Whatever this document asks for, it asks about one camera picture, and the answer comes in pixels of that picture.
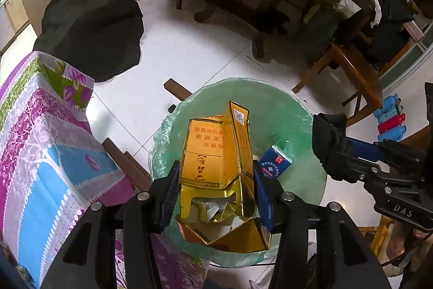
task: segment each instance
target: blue toy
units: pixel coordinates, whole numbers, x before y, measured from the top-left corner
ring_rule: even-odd
[[[398,100],[398,95],[395,94],[393,96],[388,96],[383,100],[383,107],[378,108],[373,112],[373,115],[378,118],[381,114],[386,113],[388,110],[392,109],[393,106],[395,106],[395,103]]]
[[[386,122],[388,119],[391,119],[392,117],[395,117],[402,112],[403,112],[403,106],[393,106],[387,112],[379,115],[378,123],[382,124],[383,122]]]
[[[391,130],[384,132],[378,136],[378,141],[382,142],[384,138],[393,141],[400,141],[403,138],[403,134],[406,132],[406,125],[399,125]]]

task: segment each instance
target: qr code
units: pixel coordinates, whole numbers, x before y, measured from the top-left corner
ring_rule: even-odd
[[[236,119],[239,123],[241,123],[242,125],[245,125],[244,122],[243,122],[243,116],[244,116],[244,114],[241,113],[241,112],[239,112],[239,111],[237,111],[236,109],[234,109],[234,111],[235,111],[235,119]]]

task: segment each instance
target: white wall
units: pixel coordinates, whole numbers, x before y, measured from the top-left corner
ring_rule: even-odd
[[[410,77],[396,86],[390,94],[401,98],[403,113],[406,114],[405,136],[410,136],[428,125],[424,83],[433,82],[433,55],[431,55]]]

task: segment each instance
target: black cloth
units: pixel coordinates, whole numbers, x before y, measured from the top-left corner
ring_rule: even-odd
[[[408,8],[400,0],[379,0],[382,19],[374,29],[369,56],[388,63],[407,43],[400,35],[401,25],[414,18]]]
[[[142,16],[135,0],[51,0],[33,50],[103,82],[139,63]]]
[[[401,31],[401,26],[414,19],[410,10],[400,0],[379,0],[379,4],[382,11],[380,23],[373,29],[370,24],[366,24],[362,29],[367,37],[372,37],[371,45],[364,49],[362,45],[354,43],[371,64],[389,63],[400,52],[409,39],[408,33]],[[364,13],[360,10],[343,21],[334,34],[335,40],[344,43],[363,17]]]

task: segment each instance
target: plastic bag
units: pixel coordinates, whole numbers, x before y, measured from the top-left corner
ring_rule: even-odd
[[[154,136],[149,166],[154,179],[164,177],[175,160],[182,159],[189,119],[224,114],[232,100],[250,111],[252,153],[262,156],[272,144],[290,141],[293,164],[278,178],[285,191],[305,202],[319,204],[326,173],[311,150],[313,117],[295,98],[268,83],[231,78],[205,86],[179,103]],[[179,214],[179,201],[173,215]],[[190,256],[208,259],[224,267],[245,267],[277,255],[279,235],[273,235],[268,251],[237,254],[185,241],[172,219],[166,229],[173,242]]]

